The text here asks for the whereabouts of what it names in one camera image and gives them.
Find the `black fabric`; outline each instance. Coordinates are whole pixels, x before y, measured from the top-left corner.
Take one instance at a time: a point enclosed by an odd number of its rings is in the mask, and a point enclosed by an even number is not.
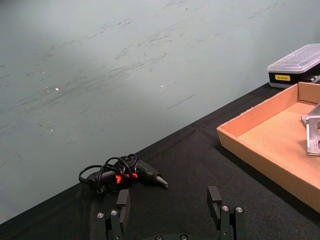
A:
[[[320,214],[224,149],[217,135],[217,126],[279,91],[264,85],[138,152],[169,188],[130,188],[125,238],[187,232],[212,239],[218,232],[206,194],[215,185],[224,204],[244,208],[247,239],[319,240]],[[91,239],[97,212],[114,208],[117,196],[96,197],[77,184],[0,225],[0,239]]]

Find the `black tablecloth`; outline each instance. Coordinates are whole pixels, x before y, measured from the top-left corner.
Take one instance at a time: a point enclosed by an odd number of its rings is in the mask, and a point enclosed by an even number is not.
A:
[[[130,188],[125,238],[187,232],[212,239],[218,232],[206,194],[215,185],[224,204],[244,208],[247,239],[320,240],[320,214],[224,149],[217,135],[217,126],[279,91],[266,84],[138,152],[169,188]],[[114,208],[117,196],[97,198],[77,184],[0,225],[0,239],[88,240],[97,212]]]

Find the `cardboard tray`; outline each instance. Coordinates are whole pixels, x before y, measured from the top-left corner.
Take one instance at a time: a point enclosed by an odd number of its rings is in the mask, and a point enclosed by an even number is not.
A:
[[[222,124],[223,147],[320,213],[320,156],[307,154],[301,116],[320,103],[320,85],[300,82]]]

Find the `plastic storage box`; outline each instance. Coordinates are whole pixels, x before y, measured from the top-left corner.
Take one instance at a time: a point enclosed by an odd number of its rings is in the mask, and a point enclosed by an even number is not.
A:
[[[287,88],[298,82],[320,80],[320,43],[309,44],[268,66],[272,87]]]

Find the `clear plastic lid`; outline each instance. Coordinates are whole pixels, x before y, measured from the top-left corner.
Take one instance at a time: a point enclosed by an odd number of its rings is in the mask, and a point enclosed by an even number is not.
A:
[[[268,72],[301,74],[319,63],[320,43],[309,44],[268,66]]]

